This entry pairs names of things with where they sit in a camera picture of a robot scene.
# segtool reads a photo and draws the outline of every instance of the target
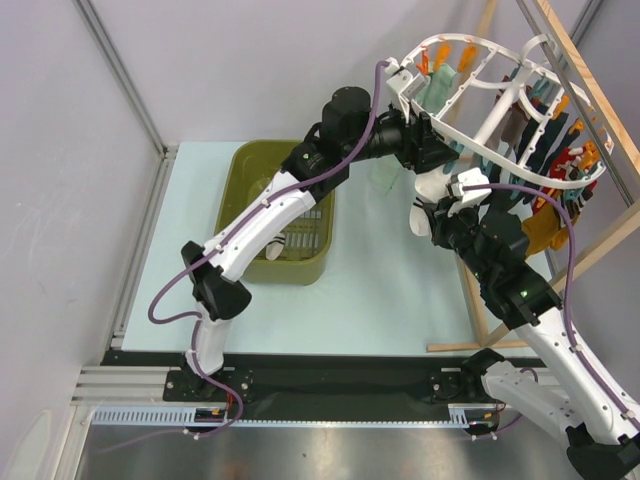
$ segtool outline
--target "wall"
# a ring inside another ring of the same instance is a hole
[[[94,0],[163,138],[300,138],[377,60],[476,29],[480,0]],[[552,2],[571,26],[585,0]],[[531,31],[502,0],[489,35],[519,51]],[[500,78],[504,72],[498,72]]]
[[[640,66],[634,60],[633,45],[640,42],[638,21],[640,3],[636,0],[604,2],[580,46],[587,65],[636,145],[640,145],[640,98],[635,79],[640,75]],[[637,174],[626,168],[620,155],[614,160],[636,198],[640,198]],[[609,178],[599,182],[595,192],[578,223],[579,249],[597,238],[625,209]],[[560,257],[564,260],[566,252]],[[640,231],[576,281],[572,309],[585,339],[636,399],[640,398],[638,269]]]
[[[0,2],[0,19],[1,473],[43,409],[45,464],[59,448],[158,159],[72,2]]]

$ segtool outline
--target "reflective metal surface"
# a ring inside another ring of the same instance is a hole
[[[76,480],[579,478],[563,449],[526,420],[497,441],[471,442],[452,430],[246,427],[197,442],[177,433],[97,453],[151,431],[93,426]]]

